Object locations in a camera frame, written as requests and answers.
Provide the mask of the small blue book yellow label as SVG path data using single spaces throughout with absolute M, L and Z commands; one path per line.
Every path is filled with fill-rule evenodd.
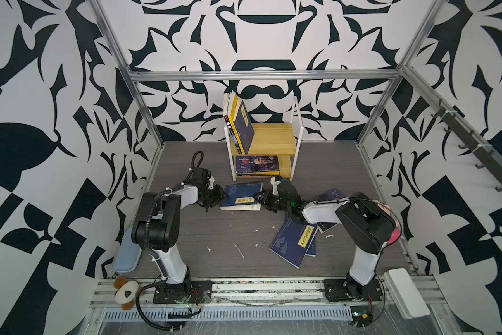
M 224 190 L 227 197 L 220 203 L 220 209 L 258 212 L 261 210 L 261 204 L 254 196 L 262 191 L 262 182 L 228 185 Z

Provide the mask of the purple book with old man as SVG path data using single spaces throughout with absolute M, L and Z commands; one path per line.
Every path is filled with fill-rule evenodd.
M 237 156 L 235 171 L 242 173 L 280 172 L 277 156 Z

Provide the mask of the blue book front yellow label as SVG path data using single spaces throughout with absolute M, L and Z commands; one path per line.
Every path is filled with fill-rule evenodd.
M 236 127 L 238 128 L 238 133 L 241 138 L 243 149 L 245 150 L 244 155 L 247 155 L 249 154 L 250 148 L 252 146 L 255 131 L 243 100 L 238 100 L 237 109 L 238 110 L 235 117 Z

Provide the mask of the yellow cartoon cover book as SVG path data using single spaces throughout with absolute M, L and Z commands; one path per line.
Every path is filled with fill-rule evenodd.
M 236 122 L 235 122 L 236 112 L 238 110 L 237 106 L 238 106 L 238 96 L 236 95 L 235 92 L 231 92 L 229 94 L 227 118 L 229 125 L 231 127 L 232 135 L 235 140 L 235 147 L 239 154 L 244 154 L 245 150 L 243 149 L 241 138 L 239 136 L 238 128 L 236 127 Z

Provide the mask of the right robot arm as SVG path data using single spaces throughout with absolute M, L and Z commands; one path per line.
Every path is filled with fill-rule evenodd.
M 253 195 L 268 211 L 285 212 L 290 219 L 306 225 L 340 224 L 356 245 L 345 280 L 325 280 L 326 299 L 334 302 L 379 298 L 382 288 L 376 274 L 377 264 L 393 233 L 399 229 L 384 206 L 361 192 L 345 200 L 320 202 L 302 199 L 290 181 L 273 178 L 272 186 Z

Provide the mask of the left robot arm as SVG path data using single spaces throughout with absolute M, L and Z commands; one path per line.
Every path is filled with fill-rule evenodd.
M 161 272 L 158 290 L 177 297 L 192 291 L 189 267 L 177 246 L 181 210 L 189 205 L 209 210 L 227 198 L 211 171 L 201 166 L 203 157 L 202 151 L 194 153 L 187 176 L 181 183 L 143 194 L 132 226 L 132 242 L 150 255 Z

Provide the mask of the purple book right side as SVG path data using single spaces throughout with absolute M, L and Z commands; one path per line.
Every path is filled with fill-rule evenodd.
M 316 196 L 313 201 L 315 202 L 331 202 L 331 201 L 346 201 L 347 196 L 343 194 L 338 188 L 331 188 L 325 193 Z M 318 223 L 317 227 L 320 233 L 325 233 L 328 230 L 337 226 L 337 223 Z

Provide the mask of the wooden white-framed bookshelf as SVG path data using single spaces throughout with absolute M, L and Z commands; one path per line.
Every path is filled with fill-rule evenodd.
M 305 130 L 298 99 L 293 98 L 289 121 L 279 124 L 255 124 L 251 156 L 277 156 L 280 175 L 292 180 Z

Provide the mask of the black book standing on shelf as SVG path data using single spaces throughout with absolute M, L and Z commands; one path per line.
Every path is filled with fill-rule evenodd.
M 238 146 L 238 141 L 235 138 L 232 126 L 229 121 L 228 117 L 228 112 L 229 112 L 229 99 L 230 99 L 230 94 L 229 93 L 224 93 L 223 94 L 223 117 L 224 117 L 224 122 L 225 125 L 227 126 L 227 130 L 229 133 L 229 138 L 231 139 L 232 143 L 234 143 L 236 151 L 239 152 L 239 146 Z

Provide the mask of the light blue pencil case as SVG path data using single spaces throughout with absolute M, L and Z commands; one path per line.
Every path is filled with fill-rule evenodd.
M 114 272 L 128 274 L 133 272 L 141 258 L 142 250 L 138 244 L 132 241 L 132 226 L 125 230 L 122 244 L 113 262 Z

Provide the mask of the cartoon boy plush doll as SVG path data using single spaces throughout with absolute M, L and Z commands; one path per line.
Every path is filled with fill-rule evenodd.
M 386 243 L 386 246 L 389 247 L 392 244 L 396 243 L 400 239 L 401 235 L 403 234 L 402 224 L 400 223 L 398 216 L 391 210 L 391 208 L 388 205 L 384 204 L 383 202 L 379 202 L 379 201 L 377 201 L 377 205 L 382 210 L 384 210 L 388 215 L 390 215 L 392 217 L 392 219 L 395 221 L 395 229 L 394 229 L 391 237 L 389 238 L 389 241 L 387 241 L 387 243 Z

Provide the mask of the brown white plush toy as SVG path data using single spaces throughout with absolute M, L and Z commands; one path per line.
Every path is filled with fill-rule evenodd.
M 118 277 L 113 283 L 114 299 L 123 311 L 129 311 L 134 306 L 136 296 L 141 288 L 139 282 Z

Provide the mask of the white box on rail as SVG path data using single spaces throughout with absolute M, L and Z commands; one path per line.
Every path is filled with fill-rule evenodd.
M 391 269 L 384 273 L 383 280 L 400 315 L 405 320 L 430 315 L 429 308 L 406 269 Z

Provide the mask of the wall hook rail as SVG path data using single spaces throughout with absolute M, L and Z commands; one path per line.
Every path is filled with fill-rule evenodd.
M 499 183 L 495 187 L 497 192 L 502 192 L 502 155 L 483 136 L 471 126 L 456 110 L 447 110 L 439 101 L 439 109 L 432 114 L 432 120 L 443 123 L 444 132 L 454 134 L 460 141 L 458 148 L 473 154 L 478 164 L 477 169 L 487 170 Z

